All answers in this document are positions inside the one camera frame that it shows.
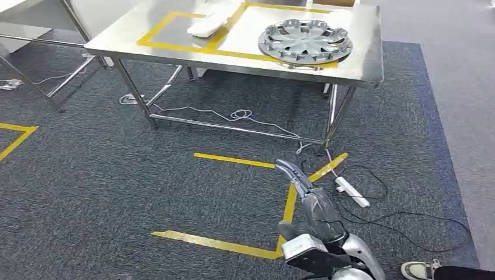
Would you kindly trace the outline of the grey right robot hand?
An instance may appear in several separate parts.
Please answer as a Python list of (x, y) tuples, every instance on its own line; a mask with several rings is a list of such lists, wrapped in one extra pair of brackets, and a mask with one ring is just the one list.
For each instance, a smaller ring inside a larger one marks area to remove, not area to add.
[(280, 221), (277, 224), (279, 234), (289, 241), (308, 233), (321, 240), (323, 244), (342, 245), (344, 239), (348, 237), (348, 232), (345, 230), (340, 215), (326, 190), (315, 187), (294, 163), (277, 159), (275, 168), (282, 172), (295, 186), (305, 214), (305, 222), (296, 226), (286, 221)]

